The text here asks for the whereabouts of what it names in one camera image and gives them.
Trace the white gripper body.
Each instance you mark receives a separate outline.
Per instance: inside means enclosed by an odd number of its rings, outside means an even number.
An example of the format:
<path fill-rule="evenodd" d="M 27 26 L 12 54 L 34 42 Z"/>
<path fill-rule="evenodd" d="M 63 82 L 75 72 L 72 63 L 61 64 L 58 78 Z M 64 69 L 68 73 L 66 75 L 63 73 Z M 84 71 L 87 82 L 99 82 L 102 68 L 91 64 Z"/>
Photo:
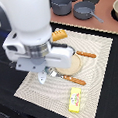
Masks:
<path fill-rule="evenodd" d="M 46 67 L 68 68 L 75 53 L 71 46 L 53 42 L 51 30 L 22 34 L 11 31 L 3 48 L 18 71 L 34 73 Z"/>

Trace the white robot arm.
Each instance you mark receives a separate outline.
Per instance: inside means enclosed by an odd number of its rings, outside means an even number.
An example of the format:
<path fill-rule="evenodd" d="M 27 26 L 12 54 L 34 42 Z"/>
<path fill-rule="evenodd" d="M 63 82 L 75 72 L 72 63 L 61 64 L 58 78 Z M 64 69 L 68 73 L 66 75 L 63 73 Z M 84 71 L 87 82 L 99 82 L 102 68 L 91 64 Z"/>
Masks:
<path fill-rule="evenodd" d="M 17 70 L 70 67 L 74 50 L 52 42 L 50 20 L 49 0 L 0 0 L 0 28 L 11 28 L 3 49 Z"/>

